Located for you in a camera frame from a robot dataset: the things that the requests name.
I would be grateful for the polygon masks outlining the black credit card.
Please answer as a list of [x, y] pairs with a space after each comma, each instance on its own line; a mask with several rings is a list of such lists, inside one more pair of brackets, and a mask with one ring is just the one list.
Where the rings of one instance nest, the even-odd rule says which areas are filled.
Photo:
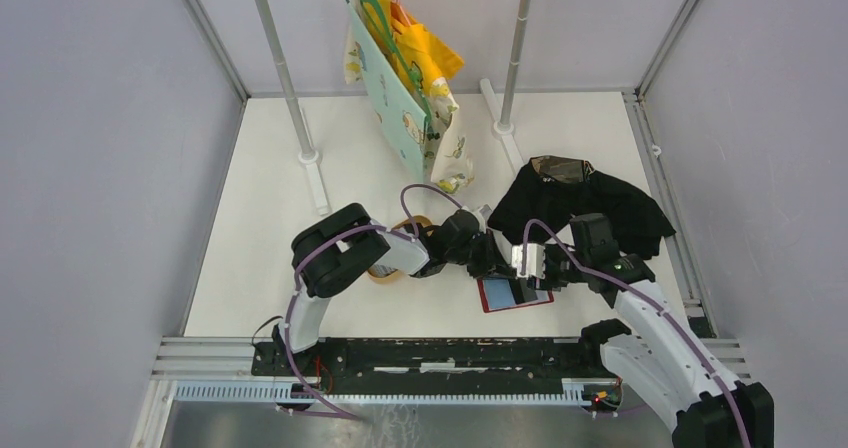
[[516, 305], [533, 303], [538, 300], [536, 290], [526, 278], [514, 278], [508, 281], [510, 292]]

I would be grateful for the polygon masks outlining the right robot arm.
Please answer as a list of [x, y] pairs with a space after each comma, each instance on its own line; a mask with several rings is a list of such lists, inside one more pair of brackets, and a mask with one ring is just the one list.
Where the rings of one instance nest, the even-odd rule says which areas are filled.
[[676, 447], [772, 447], [774, 399], [760, 382], [745, 383], [673, 311], [655, 273], [625, 254], [610, 221], [580, 215], [567, 246], [546, 223], [523, 230], [520, 275], [535, 282], [584, 283], [615, 312], [582, 329], [580, 368], [627, 384], [661, 419]]

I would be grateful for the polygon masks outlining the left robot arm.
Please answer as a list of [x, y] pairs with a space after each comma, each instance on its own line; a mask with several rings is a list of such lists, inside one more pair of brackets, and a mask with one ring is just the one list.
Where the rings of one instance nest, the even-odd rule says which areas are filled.
[[274, 331], [278, 365], [295, 376], [312, 367], [330, 300], [375, 266], [427, 278], [457, 265], [473, 279], [514, 279], [516, 269], [487, 226], [490, 212], [486, 205], [461, 207], [440, 224], [410, 220], [389, 228], [352, 203], [305, 229], [292, 242], [295, 287]]

